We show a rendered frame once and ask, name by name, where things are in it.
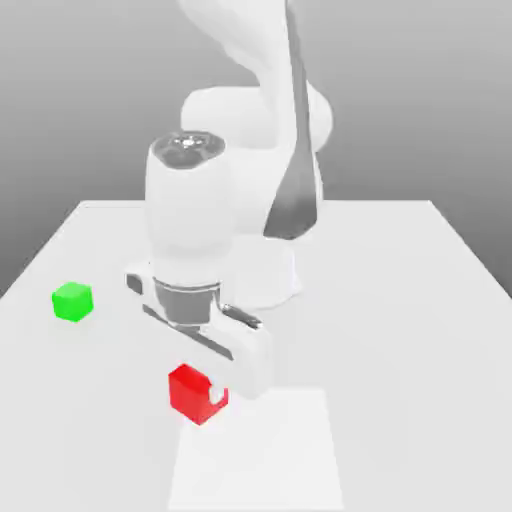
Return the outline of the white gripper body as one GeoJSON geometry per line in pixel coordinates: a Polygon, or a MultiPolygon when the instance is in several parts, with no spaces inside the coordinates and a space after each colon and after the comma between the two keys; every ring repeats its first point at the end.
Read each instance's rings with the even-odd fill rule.
{"type": "Polygon", "coordinates": [[[147,305],[142,309],[164,326],[177,359],[212,384],[247,399],[258,398],[272,386],[274,344],[260,321],[247,324],[216,312],[209,323],[186,327],[172,324],[147,305]]]}

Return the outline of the small green cube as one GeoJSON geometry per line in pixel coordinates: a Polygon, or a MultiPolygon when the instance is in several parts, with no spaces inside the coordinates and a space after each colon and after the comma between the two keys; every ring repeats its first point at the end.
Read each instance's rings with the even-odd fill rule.
{"type": "Polygon", "coordinates": [[[57,318],[79,322],[94,309],[92,288],[89,285],[67,282],[51,296],[57,318]]]}

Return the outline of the small red cube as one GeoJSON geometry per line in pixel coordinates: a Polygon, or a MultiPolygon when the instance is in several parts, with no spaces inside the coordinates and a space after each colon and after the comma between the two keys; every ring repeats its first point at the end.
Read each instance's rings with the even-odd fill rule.
{"type": "Polygon", "coordinates": [[[224,408],[229,401],[227,388],[220,399],[210,398],[210,379],[195,368],[181,364],[168,375],[170,405],[196,425],[203,425],[224,408]]]}

